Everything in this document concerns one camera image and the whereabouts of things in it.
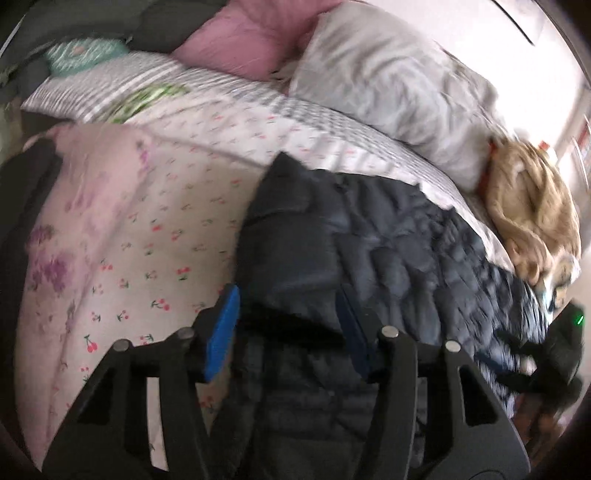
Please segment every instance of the teal pillow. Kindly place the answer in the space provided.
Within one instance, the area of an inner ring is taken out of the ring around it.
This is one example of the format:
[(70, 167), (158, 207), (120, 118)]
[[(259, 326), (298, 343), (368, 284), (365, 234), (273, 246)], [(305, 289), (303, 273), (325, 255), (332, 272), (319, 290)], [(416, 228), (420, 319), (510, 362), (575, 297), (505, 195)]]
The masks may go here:
[(128, 53), (121, 40), (86, 38), (58, 43), (47, 50), (45, 57), (54, 77), (67, 77)]

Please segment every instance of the floral sheet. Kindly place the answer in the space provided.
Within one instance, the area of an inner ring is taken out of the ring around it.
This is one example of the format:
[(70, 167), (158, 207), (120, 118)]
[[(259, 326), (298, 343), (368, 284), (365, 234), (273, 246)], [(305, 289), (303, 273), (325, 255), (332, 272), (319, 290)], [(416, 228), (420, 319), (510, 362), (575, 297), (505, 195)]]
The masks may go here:
[[(491, 261), (511, 269), (496, 237), (473, 217), (457, 190), (447, 194), (449, 179), (412, 154), (410, 169), (400, 159), (365, 150), (305, 119), (237, 101), (216, 89), (163, 99), (126, 124), (156, 139), (147, 181), (137, 188), (81, 302), (70, 312), (67, 335), (52, 356), (56, 360), (48, 364), (36, 356), (27, 361), (27, 338), (20, 337), (17, 346), (19, 414), (37, 465), (115, 340), (128, 338), (134, 345), (162, 340), (215, 302), (220, 287), (232, 279), (236, 236), (257, 182), (280, 151), (310, 168), (419, 183), (434, 203), (458, 210), (483, 239)], [(430, 172), (428, 180), (417, 175), (421, 163)], [(442, 181), (433, 181), (434, 175)], [(43, 334), (35, 335), (39, 345)], [(224, 396), (224, 375), (198, 388), (208, 422)], [(32, 385), (39, 383), (47, 391), (35, 393), (46, 400), (27, 402)], [(148, 413), (152, 462), (165, 468), (155, 384), (148, 393)]]

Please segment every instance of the metal screw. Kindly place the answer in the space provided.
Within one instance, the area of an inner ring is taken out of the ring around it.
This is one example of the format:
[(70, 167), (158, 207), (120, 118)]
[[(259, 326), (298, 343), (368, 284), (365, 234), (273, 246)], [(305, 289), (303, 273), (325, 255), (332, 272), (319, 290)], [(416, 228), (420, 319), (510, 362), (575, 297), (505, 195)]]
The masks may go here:
[(400, 332), (398, 329), (392, 325), (386, 325), (385, 327), (382, 327), (382, 335), (384, 335), (386, 338), (396, 338), (399, 334)]
[(183, 327), (177, 332), (177, 335), (181, 340), (188, 340), (190, 338), (193, 338), (195, 332), (191, 327)]
[(460, 350), (462, 350), (462, 346), (455, 340), (448, 340), (445, 342), (445, 348), (451, 353), (458, 353)]
[(125, 352), (129, 348), (129, 340), (120, 338), (113, 344), (115, 352)]

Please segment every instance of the white pillowcase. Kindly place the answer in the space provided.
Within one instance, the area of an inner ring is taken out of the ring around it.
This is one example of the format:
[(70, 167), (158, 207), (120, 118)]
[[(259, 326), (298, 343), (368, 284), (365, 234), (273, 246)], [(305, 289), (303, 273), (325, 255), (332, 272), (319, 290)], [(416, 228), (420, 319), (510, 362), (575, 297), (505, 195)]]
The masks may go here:
[(115, 102), (150, 83), (174, 78), (184, 69), (168, 55), (135, 51), (69, 77), (47, 79), (22, 104), (22, 109), (93, 122)]
[(289, 94), (406, 142), (462, 190), (478, 185), (496, 123), (495, 88), (377, 7), (345, 2), (322, 15)]

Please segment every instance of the black puffer jacket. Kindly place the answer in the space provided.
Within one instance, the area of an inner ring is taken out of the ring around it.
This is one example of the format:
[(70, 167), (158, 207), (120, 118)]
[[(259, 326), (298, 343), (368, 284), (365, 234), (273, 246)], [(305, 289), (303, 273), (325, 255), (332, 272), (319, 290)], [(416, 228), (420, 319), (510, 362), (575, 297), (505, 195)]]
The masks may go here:
[[(250, 205), (237, 255), (243, 315), (230, 394), (212, 430), (224, 478), (350, 478), (376, 390), (345, 351), (335, 314), (342, 282), (384, 324), (433, 345), (457, 340), (508, 369), (515, 358), (496, 330), (536, 341), (545, 333), (531, 289), (486, 260), (454, 210), (401, 181), (308, 171), (280, 154)], [(420, 397), (425, 407), (424, 386)]]

